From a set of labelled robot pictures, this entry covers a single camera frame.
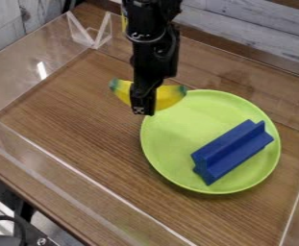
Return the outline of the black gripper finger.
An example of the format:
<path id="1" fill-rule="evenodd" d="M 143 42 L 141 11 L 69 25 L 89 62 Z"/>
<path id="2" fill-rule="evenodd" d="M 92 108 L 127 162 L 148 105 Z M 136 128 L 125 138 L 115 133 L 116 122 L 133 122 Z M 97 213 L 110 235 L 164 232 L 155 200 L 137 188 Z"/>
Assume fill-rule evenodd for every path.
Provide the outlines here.
<path id="1" fill-rule="evenodd" d="M 139 93 L 135 86 L 129 88 L 131 110 L 135 114 L 153 115 L 156 102 L 156 88 L 151 88 L 145 95 Z"/>

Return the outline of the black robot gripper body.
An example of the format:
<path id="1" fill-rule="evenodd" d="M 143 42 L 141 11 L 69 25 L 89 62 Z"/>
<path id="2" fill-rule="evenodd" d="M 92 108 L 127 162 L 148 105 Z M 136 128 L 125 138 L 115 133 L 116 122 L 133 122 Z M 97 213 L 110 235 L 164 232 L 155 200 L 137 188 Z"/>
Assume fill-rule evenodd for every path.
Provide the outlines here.
<path id="1" fill-rule="evenodd" d="M 180 30 L 176 27 L 164 27 L 149 33 L 128 28 L 125 36 L 132 43 L 131 89 L 155 90 L 167 78 L 177 74 Z"/>

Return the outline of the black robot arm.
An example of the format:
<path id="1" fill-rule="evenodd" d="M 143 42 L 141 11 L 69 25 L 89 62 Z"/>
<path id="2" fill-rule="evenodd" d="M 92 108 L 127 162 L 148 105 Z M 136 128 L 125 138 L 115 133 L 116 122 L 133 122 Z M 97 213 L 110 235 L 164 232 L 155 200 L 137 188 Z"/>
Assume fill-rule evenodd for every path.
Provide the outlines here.
<path id="1" fill-rule="evenodd" d="M 180 30 L 172 23 L 183 0 L 121 0 L 124 34 L 132 43 L 133 84 L 129 90 L 135 114 L 153 115 L 156 90 L 177 74 Z"/>

